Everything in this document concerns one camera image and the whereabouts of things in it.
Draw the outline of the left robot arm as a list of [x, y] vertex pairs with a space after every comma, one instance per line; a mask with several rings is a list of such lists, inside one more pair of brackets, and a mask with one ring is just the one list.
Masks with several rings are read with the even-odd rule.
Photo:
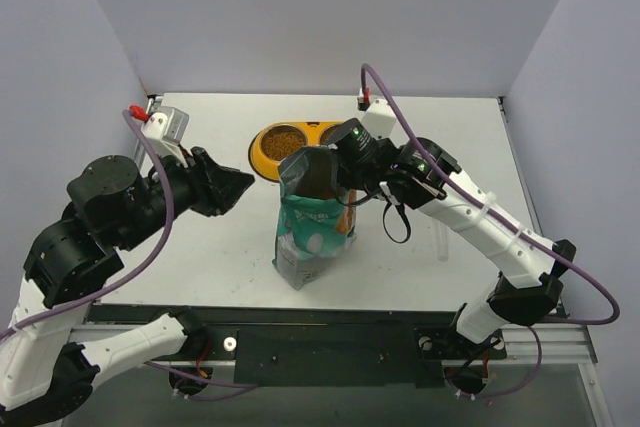
[[59, 221], [34, 240], [24, 264], [13, 325], [1, 337], [1, 422], [38, 426], [77, 410], [104, 382], [174, 354], [192, 359], [209, 342], [204, 323], [187, 307], [92, 343], [70, 340], [88, 307], [123, 268], [129, 251], [185, 211], [206, 217], [231, 210], [253, 184], [249, 173], [217, 164], [200, 147], [185, 163], [161, 162], [162, 174], [142, 175], [128, 157], [91, 162], [67, 187]]

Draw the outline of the green pet food bag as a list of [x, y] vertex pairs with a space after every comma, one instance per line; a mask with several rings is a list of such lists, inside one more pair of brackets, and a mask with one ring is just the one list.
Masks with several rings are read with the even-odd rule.
[[335, 152], [306, 146], [280, 162], [273, 266], [295, 290], [314, 281], [356, 238], [356, 192], [337, 185]]

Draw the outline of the clear plastic scoop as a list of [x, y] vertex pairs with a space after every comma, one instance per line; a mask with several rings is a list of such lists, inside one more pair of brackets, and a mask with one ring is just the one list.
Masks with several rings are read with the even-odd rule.
[[449, 236], [447, 227], [439, 221], [434, 222], [436, 256], [441, 262], [449, 260]]

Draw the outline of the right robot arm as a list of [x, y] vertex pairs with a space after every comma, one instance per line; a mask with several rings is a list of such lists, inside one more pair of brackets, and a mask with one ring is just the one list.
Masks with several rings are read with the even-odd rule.
[[377, 197], [399, 214], [412, 209], [441, 222], [498, 268], [496, 284], [464, 303], [447, 330], [453, 353], [468, 356], [505, 324], [532, 326], [557, 307], [575, 245], [516, 224], [439, 145], [419, 138], [397, 147], [356, 118], [340, 124], [328, 144], [339, 186]]

